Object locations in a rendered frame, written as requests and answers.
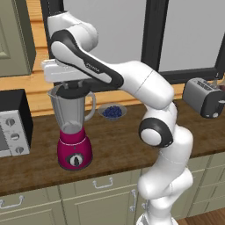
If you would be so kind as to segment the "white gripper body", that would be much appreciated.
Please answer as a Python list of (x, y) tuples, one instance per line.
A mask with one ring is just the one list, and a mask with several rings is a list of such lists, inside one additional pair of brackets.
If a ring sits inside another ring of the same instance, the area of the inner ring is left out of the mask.
[(56, 59), (44, 60), (41, 63), (45, 80), (48, 83), (60, 83), (89, 79), (82, 71), (58, 62)]

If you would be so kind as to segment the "black blender lid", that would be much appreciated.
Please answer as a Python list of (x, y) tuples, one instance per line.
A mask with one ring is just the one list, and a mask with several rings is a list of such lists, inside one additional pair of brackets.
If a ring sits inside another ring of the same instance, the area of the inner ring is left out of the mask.
[(83, 83), (81, 86), (69, 85), (67, 89), (63, 85), (57, 86), (58, 90), (56, 95), (64, 99), (77, 99), (85, 97), (91, 90), (90, 86), (87, 83)]

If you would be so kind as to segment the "blender with magenta base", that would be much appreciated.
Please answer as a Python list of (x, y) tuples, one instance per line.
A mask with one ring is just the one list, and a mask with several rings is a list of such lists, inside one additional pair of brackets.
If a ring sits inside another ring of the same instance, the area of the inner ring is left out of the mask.
[(60, 128), (57, 144), (58, 164), (64, 170), (79, 171), (87, 167), (93, 158), (84, 122), (91, 119), (95, 113), (95, 94), (90, 91), (82, 98), (64, 99), (56, 95), (57, 86), (47, 94), (51, 98), (54, 116)]

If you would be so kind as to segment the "grey glass bowl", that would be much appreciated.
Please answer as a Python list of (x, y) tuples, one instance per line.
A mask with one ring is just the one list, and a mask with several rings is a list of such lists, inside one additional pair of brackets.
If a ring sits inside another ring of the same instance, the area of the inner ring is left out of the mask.
[[(119, 117), (119, 118), (106, 118), (104, 115), (103, 115), (103, 111), (109, 107), (109, 106), (113, 106), (113, 105), (116, 105), (118, 106), (121, 111), (122, 111), (122, 115)], [(118, 120), (120, 119), (121, 117), (125, 116), (126, 113), (127, 113), (127, 108), (121, 104), (117, 104), (117, 103), (108, 103), (108, 104), (104, 104), (104, 105), (101, 105), (99, 108), (98, 108), (98, 113), (103, 116), (105, 119), (107, 120)]]

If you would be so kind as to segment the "blueberries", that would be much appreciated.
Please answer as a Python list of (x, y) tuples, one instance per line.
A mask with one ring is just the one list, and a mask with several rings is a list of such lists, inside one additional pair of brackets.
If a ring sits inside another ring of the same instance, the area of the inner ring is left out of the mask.
[(113, 106), (107, 107), (103, 111), (103, 115), (106, 118), (119, 118), (122, 115), (122, 111), (118, 106), (113, 105)]

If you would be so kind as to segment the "black and silver toaster oven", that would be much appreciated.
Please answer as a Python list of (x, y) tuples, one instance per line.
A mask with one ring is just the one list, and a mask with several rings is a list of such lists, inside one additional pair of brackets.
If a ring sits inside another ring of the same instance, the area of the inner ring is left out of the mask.
[(33, 119), (24, 89), (0, 91), (0, 157), (30, 153)]

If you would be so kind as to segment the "olive green drawer front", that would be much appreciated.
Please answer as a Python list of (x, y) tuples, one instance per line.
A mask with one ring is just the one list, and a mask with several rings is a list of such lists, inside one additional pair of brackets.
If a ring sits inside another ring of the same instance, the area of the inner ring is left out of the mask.
[(0, 214), (42, 206), (60, 199), (57, 186), (5, 195), (0, 197)]
[[(91, 194), (96, 192), (108, 191), (116, 188), (121, 188), (128, 185), (136, 185), (139, 176), (141, 175), (141, 170), (125, 171), (121, 173), (111, 174), (98, 178), (90, 178), (82, 181), (76, 181), (64, 185), (60, 185), (61, 195), (64, 199), (69, 199), (72, 197), (78, 197), (85, 194)], [(100, 184), (105, 184), (108, 182), (108, 178), (113, 178), (113, 186), (105, 189), (95, 189), (92, 184), (93, 180), (97, 180)]]

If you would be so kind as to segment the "olive green cupboard door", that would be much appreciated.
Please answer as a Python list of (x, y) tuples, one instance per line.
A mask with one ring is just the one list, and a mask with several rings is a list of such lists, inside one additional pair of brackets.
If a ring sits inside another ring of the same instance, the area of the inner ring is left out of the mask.
[(148, 207), (146, 210), (142, 209), (142, 203), (147, 203), (147, 202), (149, 206), (149, 201), (145, 200), (140, 194), (138, 194), (136, 209), (135, 209), (135, 224), (134, 225), (149, 225)]
[(0, 225), (66, 225), (61, 215), (51, 210), (12, 212), (0, 215)]
[(63, 200), (68, 225), (134, 225), (136, 185)]

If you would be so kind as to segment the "olive green drawer unit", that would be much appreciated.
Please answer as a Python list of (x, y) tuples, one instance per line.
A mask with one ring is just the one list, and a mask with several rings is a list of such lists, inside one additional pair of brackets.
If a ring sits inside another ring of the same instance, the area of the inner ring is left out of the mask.
[(225, 152), (192, 158), (188, 169), (193, 185), (173, 205), (172, 216), (179, 220), (225, 207)]

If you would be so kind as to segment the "olive green wall cupboard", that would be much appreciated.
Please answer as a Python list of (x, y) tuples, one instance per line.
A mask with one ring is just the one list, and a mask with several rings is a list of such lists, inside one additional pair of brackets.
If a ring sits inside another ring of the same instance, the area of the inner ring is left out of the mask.
[(26, 0), (0, 0), (0, 77), (29, 76), (35, 57)]

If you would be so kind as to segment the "black window frame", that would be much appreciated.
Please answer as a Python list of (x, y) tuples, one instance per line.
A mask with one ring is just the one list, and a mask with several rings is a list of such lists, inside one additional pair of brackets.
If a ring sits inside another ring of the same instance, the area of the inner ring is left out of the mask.
[[(142, 61), (153, 69), (159, 69), (163, 50), (163, 35), (166, 25), (168, 5), (171, 0), (147, 0)], [(47, 29), (47, 17), (58, 11), (64, 10), (63, 0), (40, 0), (42, 17), (46, 32), (47, 43), (50, 43)], [(171, 84), (185, 83), (194, 77), (202, 77), (206, 80), (223, 79), (225, 74), (225, 34), (222, 37), (219, 50), (216, 53), (216, 61), (211, 68), (181, 69), (161, 72)]]

